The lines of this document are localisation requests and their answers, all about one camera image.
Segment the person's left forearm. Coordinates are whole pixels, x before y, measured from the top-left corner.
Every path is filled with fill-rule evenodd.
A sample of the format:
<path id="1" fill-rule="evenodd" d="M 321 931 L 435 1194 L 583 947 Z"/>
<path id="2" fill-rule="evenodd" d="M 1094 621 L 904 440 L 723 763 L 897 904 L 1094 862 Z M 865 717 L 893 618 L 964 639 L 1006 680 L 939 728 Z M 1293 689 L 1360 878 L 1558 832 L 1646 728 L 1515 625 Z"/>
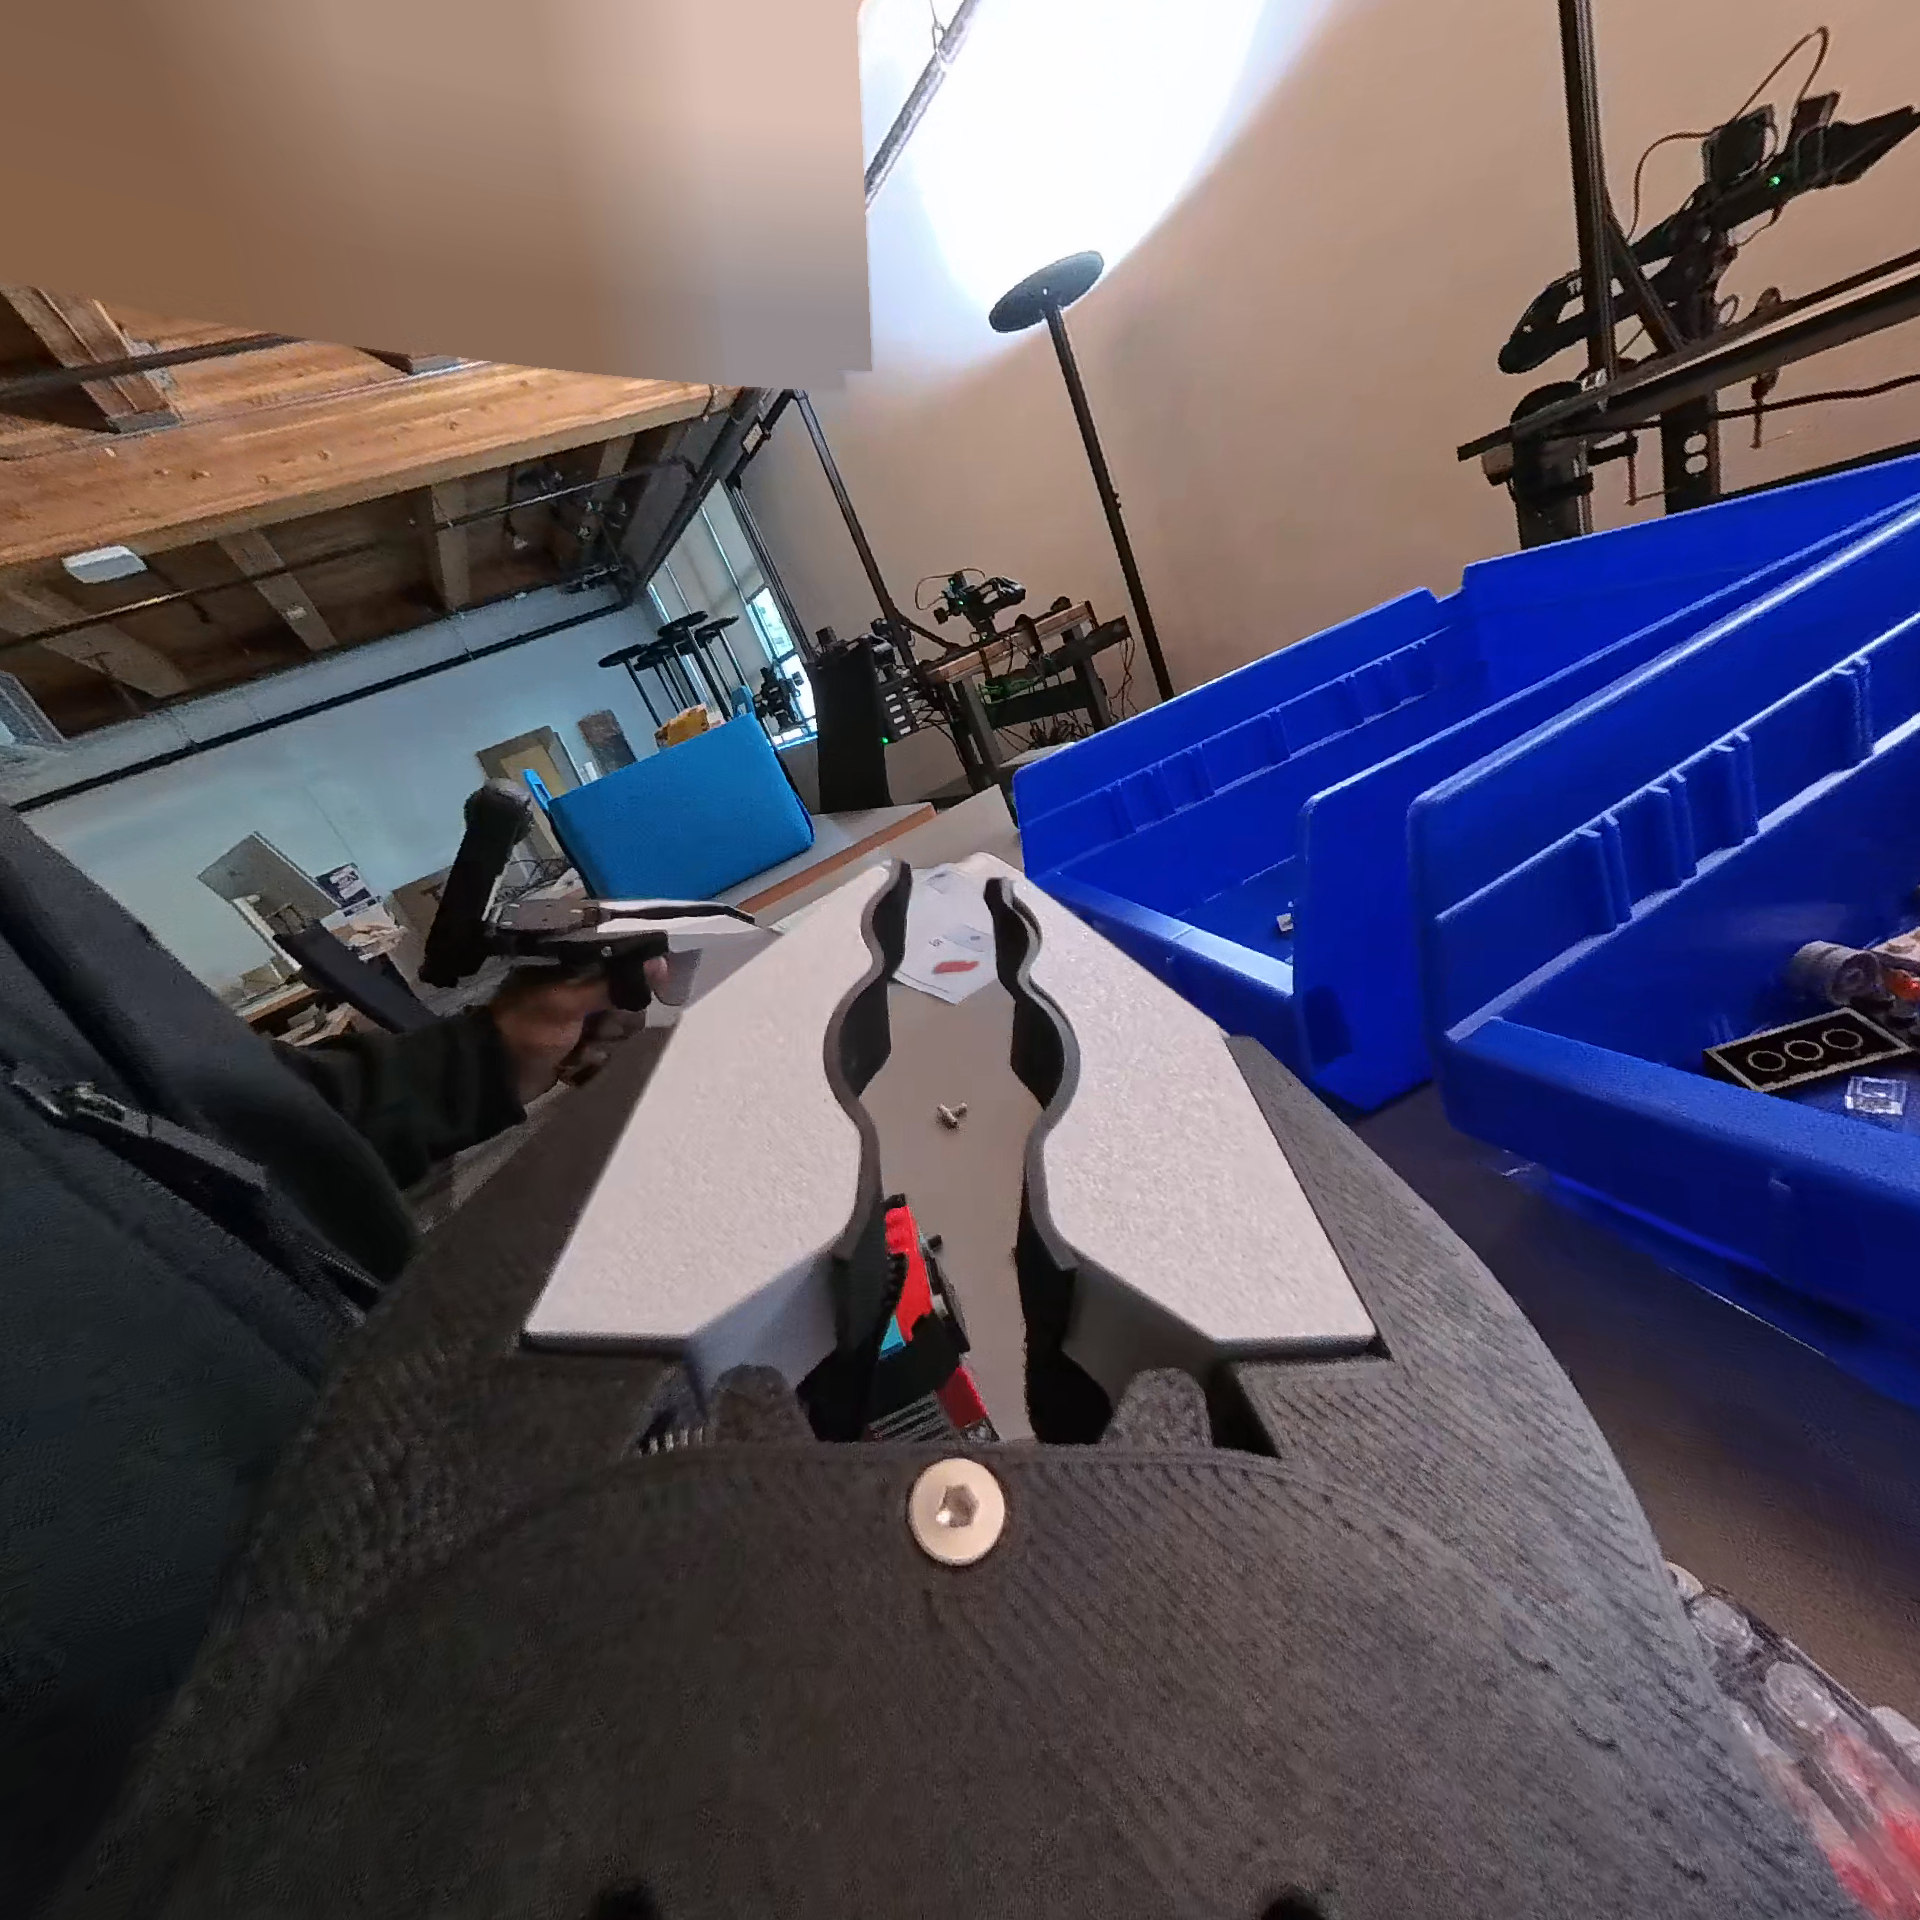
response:
<path id="1" fill-rule="evenodd" d="M 515 1061 L 481 1006 L 401 1034 L 273 1042 L 272 1054 L 369 1145 L 401 1194 L 525 1122 Z"/>

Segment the black metal robot rig frame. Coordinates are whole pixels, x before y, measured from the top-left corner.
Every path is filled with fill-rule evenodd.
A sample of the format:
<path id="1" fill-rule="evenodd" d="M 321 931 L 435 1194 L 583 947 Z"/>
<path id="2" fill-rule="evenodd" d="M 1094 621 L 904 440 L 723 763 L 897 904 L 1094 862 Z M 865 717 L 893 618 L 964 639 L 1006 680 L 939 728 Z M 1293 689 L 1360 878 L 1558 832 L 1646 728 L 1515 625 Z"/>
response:
<path id="1" fill-rule="evenodd" d="M 1567 110 L 1575 273 L 1592 265 L 1603 213 L 1612 210 L 1615 218 L 1617 213 L 1603 154 L 1592 7 L 1564 3 L 1557 7 L 1557 21 Z M 1644 171 L 1656 151 L 1693 146 L 1699 163 L 1699 133 L 1728 121 L 1750 103 L 1771 105 L 1775 128 L 1787 131 L 1791 103 L 1804 89 L 1829 93 L 1820 87 L 1820 77 L 1831 49 L 1831 29 L 1815 26 L 1729 115 L 1708 128 L 1681 128 L 1655 138 L 1636 163 L 1630 213 L 1640 218 Z M 1839 187 L 1817 190 L 1797 202 Z M 1742 253 L 1782 221 L 1787 208 L 1773 225 L 1742 230 L 1742 247 L 1729 271 Z M 1646 232 L 1636 221 L 1617 218 L 1617 223 L 1628 234 Z M 1773 416 L 1862 405 L 1915 391 L 1915 371 L 1907 371 L 1849 387 L 1777 395 L 1789 371 L 1915 326 L 1918 255 L 1913 250 L 1806 295 L 1782 295 L 1773 286 L 1756 295 L 1725 295 L 1728 273 L 1719 282 L 1719 312 L 1732 323 L 1729 331 L 1670 362 L 1659 362 L 1647 353 L 1636 321 L 1592 321 L 1584 337 L 1535 371 L 1510 376 L 1499 368 L 1509 377 L 1521 377 L 1542 373 L 1550 362 L 1571 350 L 1584 354 L 1580 376 L 1526 391 L 1504 426 L 1455 450 L 1461 464 L 1478 467 L 1495 490 L 1505 493 L 1521 546 L 1584 537 L 1592 529 L 1592 479 L 1605 464 L 1622 462 L 1630 499 L 1644 502 L 1636 487 L 1644 440 L 1656 442 L 1659 461 L 1659 486 L 1649 499 L 1664 515 L 1691 512 L 1723 502 L 1720 431 L 1728 424 L 1749 426 L 1752 449 L 1765 449 L 1766 424 Z"/>

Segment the person's left hand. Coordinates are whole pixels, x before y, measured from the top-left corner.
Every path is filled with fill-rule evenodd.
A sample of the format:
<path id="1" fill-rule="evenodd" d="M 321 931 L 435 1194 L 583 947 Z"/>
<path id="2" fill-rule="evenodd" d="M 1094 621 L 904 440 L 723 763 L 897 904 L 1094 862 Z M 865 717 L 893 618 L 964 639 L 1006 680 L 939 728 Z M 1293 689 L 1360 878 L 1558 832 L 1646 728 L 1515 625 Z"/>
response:
<path id="1" fill-rule="evenodd" d="M 603 973 L 524 967 L 504 977 L 487 1002 L 487 1017 L 508 1057 L 516 1103 L 529 1110 L 552 1088 L 596 1077 L 612 1053 L 640 1034 L 665 963 L 641 965 L 640 1008 L 615 1003 Z"/>

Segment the red and teal brick model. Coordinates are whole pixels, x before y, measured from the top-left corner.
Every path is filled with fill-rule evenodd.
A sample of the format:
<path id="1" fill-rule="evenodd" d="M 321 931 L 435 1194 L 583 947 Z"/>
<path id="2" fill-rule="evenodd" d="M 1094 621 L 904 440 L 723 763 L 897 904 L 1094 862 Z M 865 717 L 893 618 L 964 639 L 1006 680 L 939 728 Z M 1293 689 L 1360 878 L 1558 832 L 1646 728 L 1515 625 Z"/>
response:
<path id="1" fill-rule="evenodd" d="M 942 1237 L 924 1237 L 902 1194 L 886 1195 L 883 1225 L 897 1296 L 873 1366 L 861 1435 L 889 1445 L 998 1443 L 969 1368 L 961 1307 L 942 1269 Z"/>

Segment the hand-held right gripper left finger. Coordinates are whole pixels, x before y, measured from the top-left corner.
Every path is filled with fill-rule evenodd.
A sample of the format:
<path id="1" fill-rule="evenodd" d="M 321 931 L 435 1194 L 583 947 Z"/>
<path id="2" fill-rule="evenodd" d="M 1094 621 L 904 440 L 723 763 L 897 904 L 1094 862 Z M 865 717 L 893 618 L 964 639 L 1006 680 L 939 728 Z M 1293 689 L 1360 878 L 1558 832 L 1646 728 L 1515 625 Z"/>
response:
<path id="1" fill-rule="evenodd" d="M 636 1353 L 711 1387 L 873 1361 L 893 1313 L 879 1149 L 912 874 L 815 901 L 680 1016 L 520 1326 L 544 1353 Z"/>

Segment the blue plastic bin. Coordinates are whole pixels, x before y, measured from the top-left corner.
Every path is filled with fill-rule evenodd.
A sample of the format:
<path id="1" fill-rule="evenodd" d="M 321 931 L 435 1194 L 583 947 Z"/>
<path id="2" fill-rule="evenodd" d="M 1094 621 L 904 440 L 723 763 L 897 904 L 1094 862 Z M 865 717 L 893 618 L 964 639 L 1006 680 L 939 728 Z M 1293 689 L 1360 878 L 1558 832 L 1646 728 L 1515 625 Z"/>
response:
<path id="1" fill-rule="evenodd" d="M 1454 1127 L 1915 1407 L 1915 1137 L 1729 1088 L 1787 958 L 1915 928 L 1915 586 L 1806 583 L 1421 794 Z"/>
<path id="2" fill-rule="evenodd" d="M 1412 803 L 1915 493 L 1911 454 L 1473 563 L 1445 597 L 1406 593 L 1028 763 L 1023 870 L 1216 1025 L 1377 1111 L 1433 1075 Z"/>

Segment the background robot workstation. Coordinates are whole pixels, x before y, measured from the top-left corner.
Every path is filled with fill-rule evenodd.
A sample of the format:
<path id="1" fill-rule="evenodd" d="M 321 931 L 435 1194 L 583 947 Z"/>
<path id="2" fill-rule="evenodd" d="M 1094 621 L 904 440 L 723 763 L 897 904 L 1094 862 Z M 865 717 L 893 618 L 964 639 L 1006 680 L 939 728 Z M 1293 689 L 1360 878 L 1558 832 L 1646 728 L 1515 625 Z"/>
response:
<path id="1" fill-rule="evenodd" d="M 1020 766 L 1109 731 L 1136 639 L 1127 618 L 1088 601 L 1027 605 L 1027 587 L 976 567 L 926 579 L 927 601 L 902 626 L 904 683 L 916 711 L 956 749 L 969 794 L 1008 792 Z"/>

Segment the brick building instruction booklet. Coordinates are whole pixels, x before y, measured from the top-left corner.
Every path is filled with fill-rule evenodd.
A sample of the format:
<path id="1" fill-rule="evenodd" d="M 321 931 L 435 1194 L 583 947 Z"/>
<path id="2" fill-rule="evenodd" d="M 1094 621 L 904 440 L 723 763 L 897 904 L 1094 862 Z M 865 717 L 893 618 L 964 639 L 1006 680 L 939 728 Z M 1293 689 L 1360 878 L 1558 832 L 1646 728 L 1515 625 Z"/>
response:
<path id="1" fill-rule="evenodd" d="M 1020 871 L 1012 864 L 976 854 L 904 874 L 895 989 L 958 1006 L 1017 977 L 1038 937 L 1015 909 Z"/>

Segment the black floor lamp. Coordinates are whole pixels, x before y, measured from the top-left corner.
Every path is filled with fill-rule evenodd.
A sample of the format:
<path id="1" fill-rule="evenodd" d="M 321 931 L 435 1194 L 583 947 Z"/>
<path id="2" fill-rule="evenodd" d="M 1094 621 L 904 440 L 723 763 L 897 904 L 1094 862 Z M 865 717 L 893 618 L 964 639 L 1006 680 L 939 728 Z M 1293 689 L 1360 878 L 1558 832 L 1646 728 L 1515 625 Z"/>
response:
<path id="1" fill-rule="evenodd" d="M 1072 410 L 1072 422 L 1088 457 L 1088 469 L 1094 497 L 1107 521 L 1111 546 L 1120 566 L 1120 579 L 1127 593 L 1129 610 L 1136 621 L 1136 631 L 1147 659 L 1147 667 L 1160 703 L 1169 703 L 1177 694 L 1168 672 L 1168 662 L 1160 645 L 1159 625 L 1147 601 L 1143 574 L 1136 563 L 1133 543 L 1123 517 L 1120 495 L 1112 483 L 1112 469 L 1096 435 L 1096 422 L 1088 399 L 1088 387 L 1081 376 L 1072 337 L 1067 331 L 1065 312 L 1081 297 L 1094 291 L 1107 271 L 1103 257 L 1096 253 L 1075 253 L 1061 257 L 1045 267 L 1022 278 L 1008 289 L 990 312 L 990 327 L 1001 337 L 1043 329 L 1054 350 L 1054 360 L 1062 376 L 1065 395 Z"/>

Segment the pile of loose toy bricks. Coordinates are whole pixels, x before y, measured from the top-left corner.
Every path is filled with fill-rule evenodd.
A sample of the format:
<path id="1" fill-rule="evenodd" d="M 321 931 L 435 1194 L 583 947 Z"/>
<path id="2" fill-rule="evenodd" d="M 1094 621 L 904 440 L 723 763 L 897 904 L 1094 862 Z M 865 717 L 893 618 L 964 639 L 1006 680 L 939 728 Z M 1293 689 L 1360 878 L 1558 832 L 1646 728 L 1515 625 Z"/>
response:
<path id="1" fill-rule="evenodd" d="M 1782 993 L 1784 1022 L 1705 1048 L 1700 1070 L 1729 1088 L 1915 1137 L 1915 928 L 1870 947 L 1800 945 Z"/>

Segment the person's black jacket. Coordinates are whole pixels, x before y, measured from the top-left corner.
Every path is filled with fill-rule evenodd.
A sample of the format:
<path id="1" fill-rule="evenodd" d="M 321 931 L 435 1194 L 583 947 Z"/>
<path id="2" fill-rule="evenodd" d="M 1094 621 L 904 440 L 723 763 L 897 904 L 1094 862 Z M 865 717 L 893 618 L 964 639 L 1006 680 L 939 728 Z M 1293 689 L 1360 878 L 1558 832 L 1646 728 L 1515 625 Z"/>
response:
<path id="1" fill-rule="evenodd" d="M 33 1917 L 415 1232 L 369 1145 L 11 807 L 3 883 L 3 1891 Z"/>

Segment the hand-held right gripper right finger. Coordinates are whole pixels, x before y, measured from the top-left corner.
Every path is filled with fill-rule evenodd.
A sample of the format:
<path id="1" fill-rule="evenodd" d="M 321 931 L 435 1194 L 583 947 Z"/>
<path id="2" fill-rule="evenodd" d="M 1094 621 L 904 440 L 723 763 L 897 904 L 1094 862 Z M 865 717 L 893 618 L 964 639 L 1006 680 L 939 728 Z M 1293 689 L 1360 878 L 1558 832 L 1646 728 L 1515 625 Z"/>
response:
<path id="1" fill-rule="evenodd" d="M 1381 1357 L 1381 1334 L 1230 1038 L 1028 875 L 977 858 L 1022 1149 L 1023 1407 L 1096 1441 L 1141 1376 Z"/>

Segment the grey desk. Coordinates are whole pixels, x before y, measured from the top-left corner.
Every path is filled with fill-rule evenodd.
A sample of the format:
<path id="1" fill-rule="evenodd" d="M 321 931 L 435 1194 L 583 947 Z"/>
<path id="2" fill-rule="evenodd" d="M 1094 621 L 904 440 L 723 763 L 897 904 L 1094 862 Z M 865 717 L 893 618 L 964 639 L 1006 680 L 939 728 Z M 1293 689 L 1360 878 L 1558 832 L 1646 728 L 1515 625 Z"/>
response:
<path id="1" fill-rule="evenodd" d="M 1001 985 L 958 1006 L 889 990 L 891 1057 L 861 1096 L 879 1174 L 942 1237 L 988 1411 L 1032 1435 L 1017 1298 L 1022 1149 L 1038 1114 L 1011 1070 Z M 1532 1519 L 1628 1507 L 1710 1584 L 1799 1639 L 1876 1701 L 1915 1705 L 1915 1414 L 1713 1304 L 1515 1182 L 1468 1165 L 1431 1103 L 1353 1131 L 1256 1042 L 1230 1038 L 1381 1334 L 1381 1357 L 1267 1363 L 1222 1376 L 1292 1472 L 1472 1544 Z M 485 1190 L 504 1229 L 555 1203 L 534 1296 L 584 1209 L 657 1057 L 627 1054 L 566 1096 Z M 964 1101 L 958 1131 L 937 1103 Z M 1600 1493 L 1575 1469 L 1600 1464 Z"/>

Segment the clear plastic packaging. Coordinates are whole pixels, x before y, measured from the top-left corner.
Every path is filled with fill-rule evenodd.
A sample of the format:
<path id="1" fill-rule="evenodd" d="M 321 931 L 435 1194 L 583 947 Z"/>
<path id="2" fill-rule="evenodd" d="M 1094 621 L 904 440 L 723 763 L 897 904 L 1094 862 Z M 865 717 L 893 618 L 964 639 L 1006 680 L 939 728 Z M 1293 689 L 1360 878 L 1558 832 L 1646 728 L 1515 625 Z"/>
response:
<path id="1" fill-rule="evenodd" d="M 1729 1594 L 1669 1565 L 1766 1789 L 1864 1917 L 1918 1917 L 1918 1733 L 1870 1711 Z"/>

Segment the black cabinet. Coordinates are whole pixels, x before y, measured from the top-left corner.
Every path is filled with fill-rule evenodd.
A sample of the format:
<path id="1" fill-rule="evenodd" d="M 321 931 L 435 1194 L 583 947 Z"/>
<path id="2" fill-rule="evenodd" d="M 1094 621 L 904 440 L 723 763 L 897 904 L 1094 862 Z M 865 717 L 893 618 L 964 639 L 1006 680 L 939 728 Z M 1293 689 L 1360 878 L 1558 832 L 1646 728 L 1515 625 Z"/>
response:
<path id="1" fill-rule="evenodd" d="M 886 713 L 873 648 L 817 629 L 807 682 L 814 698 L 817 813 L 891 807 Z"/>

